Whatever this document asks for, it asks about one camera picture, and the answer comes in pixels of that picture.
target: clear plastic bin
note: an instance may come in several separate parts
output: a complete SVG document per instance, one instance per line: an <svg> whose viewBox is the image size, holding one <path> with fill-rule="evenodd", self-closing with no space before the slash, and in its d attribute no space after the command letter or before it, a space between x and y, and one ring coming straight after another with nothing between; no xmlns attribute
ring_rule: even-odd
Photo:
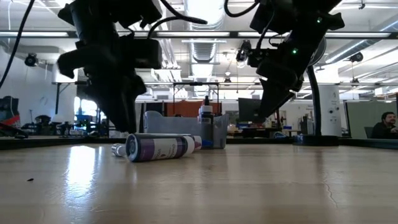
<svg viewBox="0 0 398 224"><path fill-rule="evenodd" d="M224 149L228 133L229 116L214 118L213 143L215 149ZM144 132L158 134L192 134L200 136L201 125L197 118L164 117L157 111L144 114Z"/></svg>

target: computer monitor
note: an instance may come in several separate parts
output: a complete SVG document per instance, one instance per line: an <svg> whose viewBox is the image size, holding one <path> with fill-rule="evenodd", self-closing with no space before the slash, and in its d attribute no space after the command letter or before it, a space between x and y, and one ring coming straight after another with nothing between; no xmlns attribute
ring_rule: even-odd
<svg viewBox="0 0 398 224"><path fill-rule="evenodd" d="M261 106L261 100L238 98L239 105L239 122L263 123L265 118L259 118L259 110Z"/></svg>

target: office chair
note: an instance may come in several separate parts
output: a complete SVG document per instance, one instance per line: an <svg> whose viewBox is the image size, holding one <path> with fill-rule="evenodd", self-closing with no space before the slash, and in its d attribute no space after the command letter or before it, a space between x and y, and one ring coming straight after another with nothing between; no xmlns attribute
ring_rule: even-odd
<svg viewBox="0 0 398 224"><path fill-rule="evenodd" d="M365 129L366 137L368 139L372 138L373 127L364 127L364 129Z"/></svg>

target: dark hair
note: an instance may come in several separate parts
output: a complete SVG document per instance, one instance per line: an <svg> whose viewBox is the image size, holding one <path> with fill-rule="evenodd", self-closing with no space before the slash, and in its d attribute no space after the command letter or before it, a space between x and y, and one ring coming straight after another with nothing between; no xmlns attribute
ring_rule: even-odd
<svg viewBox="0 0 398 224"><path fill-rule="evenodd" d="M387 115L389 115L389 114L394 114L395 115L394 112L390 112L390 111L389 112L384 112L383 115L381 115L381 120L384 121L386 119Z"/></svg>

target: wooden table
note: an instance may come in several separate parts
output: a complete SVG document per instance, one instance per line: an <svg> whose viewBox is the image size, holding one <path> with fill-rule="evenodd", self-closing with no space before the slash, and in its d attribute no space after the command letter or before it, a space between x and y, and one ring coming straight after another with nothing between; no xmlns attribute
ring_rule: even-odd
<svg viewBox="0 0 398 224"><path fill-rule="evenodd" d="M109 147L0 151L0 223L398 220L397 151L227 145L132 164Z"/></svg>

